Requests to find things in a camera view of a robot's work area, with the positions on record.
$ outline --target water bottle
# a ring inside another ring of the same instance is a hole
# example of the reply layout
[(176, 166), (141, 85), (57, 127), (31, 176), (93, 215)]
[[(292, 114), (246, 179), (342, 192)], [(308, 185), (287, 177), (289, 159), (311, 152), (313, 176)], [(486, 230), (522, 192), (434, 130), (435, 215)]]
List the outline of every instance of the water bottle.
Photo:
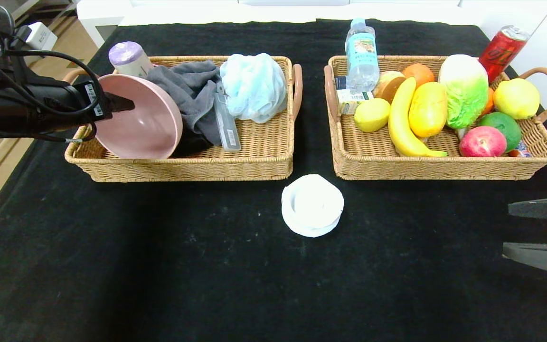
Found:
[(375, 30), (362, 18), (351, 22), (345, 40), (348, 75), (347, 88), (352, 93), (373, 91), (379, 80), (379, 63), (375, 47)]

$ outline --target fruit basket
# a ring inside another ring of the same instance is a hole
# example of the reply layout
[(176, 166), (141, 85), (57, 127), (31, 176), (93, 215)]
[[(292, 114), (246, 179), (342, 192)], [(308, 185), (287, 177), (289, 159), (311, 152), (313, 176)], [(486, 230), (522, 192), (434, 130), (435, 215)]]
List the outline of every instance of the fruit basket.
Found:
[[(156, 65), (173, 67), (185, 62), (212, 60), (220, 67), (228, 56), (150, 57)], [(287, 109), (267, 123), (236, 121), (242, 144), (238, 152), (226, 152), (221, 146), (192, 154), (187, 158), (122, 159), (106, 150), (97, 139), (72, 142), (65, 160), (80, 167), (97, 182), (154, 181), (257, 181), (282, 180), (292, 173), (295, 120), (302, 101), (302, 68), (287, 57), (272, 57), (286, 78)], [(80, 74), (65, 77), (71, 82)], [(74, 138), (89, 134), (89, 126), (80, 127)]]
[[(414, 63), (429, 67), (436, 79), (445, 56), (379, 56), (382, 72), (402, 71)], [(330, 140), (335, 173), (344, 180), (526, 180), (547, 165), (547, 130), (542, 122), (547, 110), (537, 117), (518, 120), (523, 141), (532, 157), (502, 156), (497, 158), (463, 157), (456, 132), (445, 127), (425, 143), (430, 149), (447, 151), (446, 157), (399, 156), (389, 138), (387, 126), (365, 133), (354, 124), (352, 115), (340, 115), (334, 84), (335, 76), (347, 74), (345, 56), (334, 56), (324, 68), (325, 93), (328, 106)], [(526, 78), (536, 72), (547, 75), (546, 68), (536, 68), (519, 76)], [(502, 73), (493, 82), (495, 89), (503, 80)]]

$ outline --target pink bowl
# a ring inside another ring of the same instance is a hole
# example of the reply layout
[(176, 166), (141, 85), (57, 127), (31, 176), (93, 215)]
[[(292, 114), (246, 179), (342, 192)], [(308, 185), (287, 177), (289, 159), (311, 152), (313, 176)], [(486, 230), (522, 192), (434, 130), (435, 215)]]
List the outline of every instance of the pink bowl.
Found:
[(168, 158), (179, 144), (183, 121), (174, 100), (161, 87), (139, 77), (111, 74), (98, 81), (103, 90), (134, 101), (134, 110), (97, 121), (96, 138), (120, 158)]

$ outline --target white roll of tape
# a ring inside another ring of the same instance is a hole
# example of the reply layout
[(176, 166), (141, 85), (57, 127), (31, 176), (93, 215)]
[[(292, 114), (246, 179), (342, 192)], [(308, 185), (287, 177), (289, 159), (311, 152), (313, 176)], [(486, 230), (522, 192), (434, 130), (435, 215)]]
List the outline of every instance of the white roll of tape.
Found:
[(320, 175), (305, 175), (282, 191), (282, 218), (293, 232), (317, 238), (332, 231), (343, 212), (343, 195)]

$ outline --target lime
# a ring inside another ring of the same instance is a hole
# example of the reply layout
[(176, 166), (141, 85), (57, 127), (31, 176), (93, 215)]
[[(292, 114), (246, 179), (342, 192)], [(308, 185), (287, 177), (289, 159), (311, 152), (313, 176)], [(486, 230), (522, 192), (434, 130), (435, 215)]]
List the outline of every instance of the lime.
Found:
[(375, 132), (387, 124), (391, 106), (384, 99), (362, 102), (354, 113), (354, 123), (362, 132)]
[(519, 124), (510, 115), (498, 111), (482, 117), (478, 125), (497, 128), (506, 137), (506, 152), (516, 149), (523, 136)]

